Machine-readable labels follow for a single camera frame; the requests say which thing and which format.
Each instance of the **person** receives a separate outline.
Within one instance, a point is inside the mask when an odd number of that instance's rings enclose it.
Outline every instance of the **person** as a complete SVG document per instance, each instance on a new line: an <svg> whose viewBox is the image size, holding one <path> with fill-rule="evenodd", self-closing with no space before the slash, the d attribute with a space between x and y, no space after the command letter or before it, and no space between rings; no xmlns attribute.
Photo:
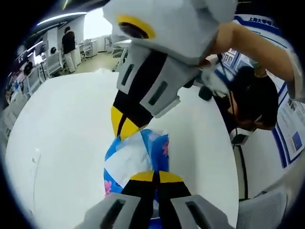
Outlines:
<svg viewBox="0 0 305 229"><path fill-rule="evenodd" d="M62 47L63 47L63 54L65 56L66 63L68 65L69 71L72 73L76 70L75 64L75 35L74 32L71 31L70 27L68 26L65 28L65 35L62 37Z"/></svg>
<svg viewBox="0 0 305 229"><path fill-rule="evenodd" d="M239 69L228 85L231 96L214 96L228 133L236 127L249 131L275 127L278 111L276 86L265 68L254 65L255 68L243 66Z"/></svg>
<svg viewBox="0 0 305 229"><path fill-rule="evenodd" d="M55 47L52 47L50 50L51 55L55 54L57 49Z"/></svg>
<svg viewBox="0 0 305 229"><path fill-rule="evenodd" d="M234 22L222 23L208 55L224 53L230 48L255 60L264 69L286 81L289 96L305 103L304 73L292 50L282 49Z"/></svg>
<svg viewBox="0 0 305 229"><path fill-rule="evenodd" d="M27 60L27 64L25 65L24 69L23 69L23 73L28 76L31 71L33 69L33 63L29 60Z"/></svg>

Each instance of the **yellow stripe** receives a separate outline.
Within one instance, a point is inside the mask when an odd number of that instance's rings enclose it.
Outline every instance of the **yellow stripe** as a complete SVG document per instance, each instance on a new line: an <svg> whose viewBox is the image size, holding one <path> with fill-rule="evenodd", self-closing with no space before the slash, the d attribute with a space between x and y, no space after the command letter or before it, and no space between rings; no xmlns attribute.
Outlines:
<svg viewBox="0 0 305 229"><path fill-rule="evenodd" d="M130 180L139 180L139 181L153 181L153 173L154 171L145 171L133 175Z"/></svg>
<svg viewBox="0 0 305 229"><path fill-rule="evenodd" d="M144 32L147 33L148 39L155 38L155 36L156 36L154 31L153 31L153 28L149 24L141 21L140 19L138 19L136 17L127 16L127 15L120 15L118 17L117 22L118 23L126 22L126 23L130 23L132 25L135 25L135 26L139 27L141 30L143 30Z"/></svg>
<svg viewBox="0 0 305 229"><path fill-rule="evenodd" d="M137 127L129 118L126 118L120 134L121 140L130 137L139 130L139 127Z"/></svg>
<svg viewBox="0 0 305 229"><path fill-rule="evenodd" d="M115 108L114 106L111 108L111 122L115 136L117 136L118 134L119 123L122 116L123 114L117 108Z"/></svg>
<svg viewBox="0 0 305 229"><path fill-rule="evenodd" d="M173 173L168 173L164 171L159 171L160 183L174 183L174 182L183 182L183 179Z"/></svg>

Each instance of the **floor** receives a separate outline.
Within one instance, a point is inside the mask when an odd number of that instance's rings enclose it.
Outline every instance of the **floor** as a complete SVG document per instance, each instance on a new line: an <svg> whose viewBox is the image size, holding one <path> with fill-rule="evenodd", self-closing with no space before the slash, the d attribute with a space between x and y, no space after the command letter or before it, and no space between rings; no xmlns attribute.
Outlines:
<svg viewBox="0 0 305 229"><path fill-rule="evenodd" d="M112 70L118 61L119 58L112 58L110 53L99 52L92 58L82 60L81 64L77 66L77 69L73 74L95 72L100 68Z"/></svg>

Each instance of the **lab equipment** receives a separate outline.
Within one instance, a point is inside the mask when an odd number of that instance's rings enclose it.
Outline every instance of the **lab equipment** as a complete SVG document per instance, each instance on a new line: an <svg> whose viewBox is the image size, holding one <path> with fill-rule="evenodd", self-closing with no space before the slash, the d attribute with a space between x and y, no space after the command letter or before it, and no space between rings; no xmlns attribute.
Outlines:
<svg viewBox="0 0 305 229"><path fill-rule="evenodd" d="M153 117L161 117L179 104L178 90L198 75L199 63L208 55L219 24L233 19L236 4L236 0L105 4L104 16L113 31L132 41L119 69L119 91L112 107L116 136L124 135L125 129L140 130Z"/></svg>

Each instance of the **white table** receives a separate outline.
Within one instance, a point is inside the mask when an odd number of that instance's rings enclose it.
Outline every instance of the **white table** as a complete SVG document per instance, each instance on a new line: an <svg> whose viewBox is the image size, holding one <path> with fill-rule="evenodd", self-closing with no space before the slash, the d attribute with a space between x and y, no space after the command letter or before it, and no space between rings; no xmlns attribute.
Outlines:
<svg viewBox="0 0 305 229"><path fill-rule="evenodd" d="M117 45L121 48L128 48L128 46L130 45L131 42L132 42L131 40L124 40L124 41L121 41L121 42L116 42L112 45Z"/></svg>
<svg viewBox="0 0 305 229"><path fill-rule="evenodd" d="M5 162L20 202L39 227L74 228L103 199L116 80L117 74L107 70L50 79L19 115ZM237 172L220 113L196 89L179 94L181 104L150 127L170 134L170 170L184 178L192 193L224 211L235 227Z"/></svg>
<svg viewBox="0 0 305 229"><path fill-rule="evenodd" d="M222 210L231 226L238 215L238 179L231 141L214 99L207 102L199 88L179 90L180 104L148 128L167 131L169 169L180 175L191 194L199 194Z"/></svg>

